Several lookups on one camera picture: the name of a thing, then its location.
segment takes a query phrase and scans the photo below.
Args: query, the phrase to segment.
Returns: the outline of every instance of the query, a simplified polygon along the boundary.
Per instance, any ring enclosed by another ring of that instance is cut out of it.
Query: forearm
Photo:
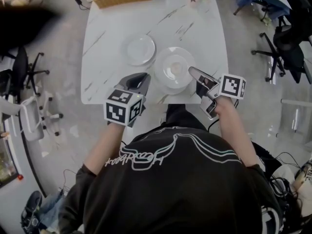
[[[257,155],[249,136],[244,130],[243,123],[233,105],[219,108],[221,136],[235,150],[245,166],[257,164]]]
[[[119,151],[124,129],[124,126],[115,123],[107,126],[84,162],[91,172],[97,175],[105,162]]]

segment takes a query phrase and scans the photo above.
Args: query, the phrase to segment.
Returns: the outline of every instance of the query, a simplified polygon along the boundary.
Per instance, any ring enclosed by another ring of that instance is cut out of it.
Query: gray floor
[[[258,35],[267,32],[271,37],[273,27],[261,23],[252,6],[243,8],[234,16],[235,0],[216,1],[226,40],[229,71],[247,80],[245,98],[237,108],[246,131],[255,142],[270,150],[273,155],[290,152],[302,165],[311,156],[310,150],[303,145],[309,138],[310,111],[295,106],[282,106],[280,100],[287,98],[310,101],[310,86],[305,76],[300,84],[296,84],[289,73],[283,78],[277,75],[274,82],[266,83],[264,77],[271,61],[267,57],[252,56],[250,50],[269,51],[267,43]],[[64,169],[76,172],[81,167],[101,129],[106,125],[101,105],[84,105],[80,100],[81,56],[88,11],[79,10],[74,0],[50,0],[50,3],[65,11],[64,17],[47,38],[27,48],[30,60],[38,52],[44,52],[38,69],[49,69],[51,72],[48,76],[38,77],[38,86],[43,91],[40,100],[53,95],[55,99],[49,112],[64,114],[64,118],[58,122],[60,136],[55,137],[48,125],[49,134],[39,142],[28,145],[35,170],[47,193],[64,185]],[[307,61],[312,62],[312,47],[305,45],[304,48]],[[206,126],[212,123],[198,105],[188,105],[187,108]],[[305,123],[305,127],[294,133],[291,126],[296,109],[300,114],[300,124]],[[129,143],[137,134],[156,127],[165,111],[165,105],[148,106],[136,121],[135,127],[126,130],[123,140]],[[218,125],[213,127],[212,132],[218,134]],[[276,133],[280,133],[278,138],[275,137]],[[293,163],[287,155],[282,156],[282,159]],[[70,187],[74,182],[75,176],[66,173],[66,186]]]

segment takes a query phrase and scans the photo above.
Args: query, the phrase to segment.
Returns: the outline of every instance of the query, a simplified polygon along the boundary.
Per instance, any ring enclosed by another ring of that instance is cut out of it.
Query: white chair
[[[6,99],[0,97],[0,112],[17,116],[19,113],[22,130],[28,141],[39,140],[44,137],[43,130],[46,129],[45,118],[56,119],[63,118],[63,114],[56,115],[44,115],[44,110],[49,101],[52,101],[52,97],[47,98],[43,106],[38,107],[36,97],[32,96],[24,100],[20,105],[8,102]],[[11,117],[13,125],[13,134],[17,136],[16,132],[19,129],[15,129],[13,117]],[[59,131],[54,132],[56,136],[59,135]]]

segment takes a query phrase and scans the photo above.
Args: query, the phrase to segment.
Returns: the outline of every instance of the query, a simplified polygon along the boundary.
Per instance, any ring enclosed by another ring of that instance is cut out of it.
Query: white wall
[[[30,194],[36,190],[40,191],[40,189],[25,153],[20,135],[19,118],[14,117],[17,136],[14,136],[11,118],[7,119],[4,124],[6,130],[10,132],[8,141],[13,161],[19,174],[22,174],[24,179],[21,181],[15,179],[0,188],[0,225],[8,234],[23,234],[24,232],[20,226],[20,214]]]

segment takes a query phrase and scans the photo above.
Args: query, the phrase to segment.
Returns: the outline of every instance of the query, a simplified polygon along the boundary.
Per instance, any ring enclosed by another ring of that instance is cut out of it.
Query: black t-shirt
[[[158,129],[110,158],[83,166],[59,214],[61,234],[261,233],[261,206],[280,209],[258,165],[246,168],[222,138]]]

